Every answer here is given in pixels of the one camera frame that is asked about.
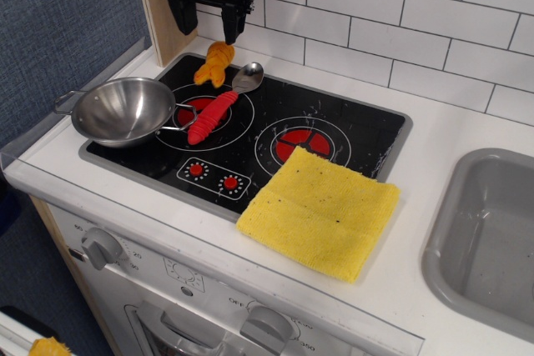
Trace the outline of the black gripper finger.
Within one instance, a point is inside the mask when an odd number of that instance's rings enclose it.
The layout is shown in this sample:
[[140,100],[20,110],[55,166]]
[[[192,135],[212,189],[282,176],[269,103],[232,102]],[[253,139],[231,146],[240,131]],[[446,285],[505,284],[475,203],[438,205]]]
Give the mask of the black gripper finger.
[[178,29],[189,35],[198,26],[196,3],[192,0],[167,0]]
[[221,10],[224,41],[226,44],[234,44],[244,31],[246,16],[249,14],[249,0],[226,0]]

